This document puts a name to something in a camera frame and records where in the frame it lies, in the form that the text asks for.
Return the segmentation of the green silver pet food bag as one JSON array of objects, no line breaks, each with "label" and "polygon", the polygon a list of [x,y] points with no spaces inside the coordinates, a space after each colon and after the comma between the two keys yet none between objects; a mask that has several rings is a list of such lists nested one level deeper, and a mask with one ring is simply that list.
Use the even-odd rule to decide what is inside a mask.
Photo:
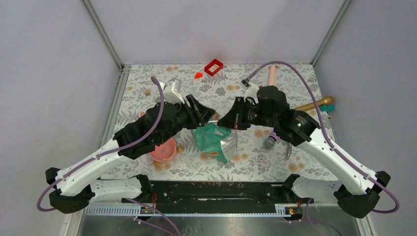
[{"label": "green silver pet food bag", "polygon": [[237,153],[237,131],[220,127],[217,121],[210,121],[202,127],[191,130],[191,135],[201,152],[222,163],[227,163]]}]

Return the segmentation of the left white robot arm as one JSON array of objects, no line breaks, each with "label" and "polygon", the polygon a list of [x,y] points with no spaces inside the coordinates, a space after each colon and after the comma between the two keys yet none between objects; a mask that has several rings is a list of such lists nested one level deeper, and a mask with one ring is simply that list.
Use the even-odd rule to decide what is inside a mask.
[{"label": "left white robot arm", "polygon": [[204,126],[216,113],[193,95],[185,103],[159,102],[135,122],[116,132],[100,149],[65,169],[49,168],[46,181],[51,210],[75,213],[90,203],[137,198],[147,202],[152,188],[146,175],[101,180],[111,169],[155,151],[183,129]]}]

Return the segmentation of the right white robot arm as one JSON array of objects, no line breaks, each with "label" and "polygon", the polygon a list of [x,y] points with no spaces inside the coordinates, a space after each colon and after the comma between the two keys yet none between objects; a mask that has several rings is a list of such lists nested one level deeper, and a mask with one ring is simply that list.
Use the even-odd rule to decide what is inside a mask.
[{"label": "right white robot arm", "polygon": [[295,177],[284,186],[284,200],[299,198],[326,199],[337,202],[347,214],[364,218],[374,211],[383,187],[391,177],[385,171],[374,171],[356,161],[344,149],[326,140],[318,122],[308,113],[291,109],[284,92],[274,86],[259,89],[257,99],[236,97],[230,111],[218,126],[247,130],[252,125],[272,127],[277,136],[309,153],[330,170],[336,183]]}]

